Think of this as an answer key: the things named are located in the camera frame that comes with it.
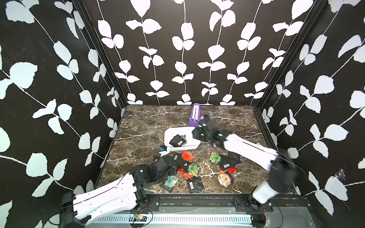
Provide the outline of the black tea bag with barcode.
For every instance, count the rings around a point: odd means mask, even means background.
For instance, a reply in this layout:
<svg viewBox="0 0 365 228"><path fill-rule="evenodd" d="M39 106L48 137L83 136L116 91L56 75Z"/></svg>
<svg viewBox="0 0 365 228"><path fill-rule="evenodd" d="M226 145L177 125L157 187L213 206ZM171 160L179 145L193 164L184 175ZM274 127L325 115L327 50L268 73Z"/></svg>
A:
<svg viewBox="0 0 365 228"><path fill-rule="evenodd" d="M169 144L173 147L182 147L183 145L185 145L187 142L186 139L184 139L182 136L180 135L176 135L172 138L172 140L169 142Z"/></svg>

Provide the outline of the orange red tea bag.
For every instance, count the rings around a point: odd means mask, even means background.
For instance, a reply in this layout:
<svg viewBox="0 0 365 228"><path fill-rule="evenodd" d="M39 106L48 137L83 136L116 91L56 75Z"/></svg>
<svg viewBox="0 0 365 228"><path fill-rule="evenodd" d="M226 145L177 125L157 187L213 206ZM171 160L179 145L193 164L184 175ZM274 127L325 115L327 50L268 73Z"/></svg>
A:
<svg viewBox="0 0 365 228"><path fill-rule="evenodd" d="M221 170L221 171L219 171L219 173L220 174L224 174L224 173L228 172L229 174L232 174L232 173L234 173L236 171L237 171L237 168L236 167L232 167L232 168L230 168L228 170L225 170L225 171Z"/></svg>

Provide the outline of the beige tea bag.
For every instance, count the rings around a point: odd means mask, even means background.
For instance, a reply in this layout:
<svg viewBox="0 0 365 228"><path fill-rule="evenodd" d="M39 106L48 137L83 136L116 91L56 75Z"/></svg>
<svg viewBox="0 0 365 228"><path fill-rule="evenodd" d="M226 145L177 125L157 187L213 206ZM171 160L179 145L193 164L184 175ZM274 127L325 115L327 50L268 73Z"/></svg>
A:
<svg viewBox="0 0 365 228"><path fill-rule="evenodd" d="M217 179L219 184L225 188L233 184L233 178L230 173L222 173L217 177Z"/></svg>

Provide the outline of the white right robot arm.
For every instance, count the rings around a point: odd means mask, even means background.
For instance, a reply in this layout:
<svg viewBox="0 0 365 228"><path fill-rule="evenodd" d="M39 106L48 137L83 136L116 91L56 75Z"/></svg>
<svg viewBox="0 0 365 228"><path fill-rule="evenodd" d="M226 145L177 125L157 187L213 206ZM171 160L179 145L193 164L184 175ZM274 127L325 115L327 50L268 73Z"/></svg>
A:
<svg viewBox="0 0 365 228"><path fill-rule="evenodd" d="M288 152L257 145L230 131L219 130L208 115L200 119L192 134L194 139L249 159L268 172L267 180L256 186L246 200L245 205L252 211L258 211L278 194L286 193L297 177L297 166Z"/></svg>

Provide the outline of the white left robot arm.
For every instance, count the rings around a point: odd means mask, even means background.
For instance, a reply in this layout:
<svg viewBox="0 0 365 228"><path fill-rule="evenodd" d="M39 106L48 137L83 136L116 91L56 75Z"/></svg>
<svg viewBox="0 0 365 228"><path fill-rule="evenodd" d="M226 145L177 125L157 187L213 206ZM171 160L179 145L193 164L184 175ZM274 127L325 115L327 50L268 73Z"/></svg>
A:
<svg viewBox="0 0 365 228"><path fill-rule="evenodd" d="M60 228L84 228L103 216L143 209L148 203L145 190L177 172L177 162L163 156L148 164L134 166L121 178L93 191L62 197Z"/></svg>

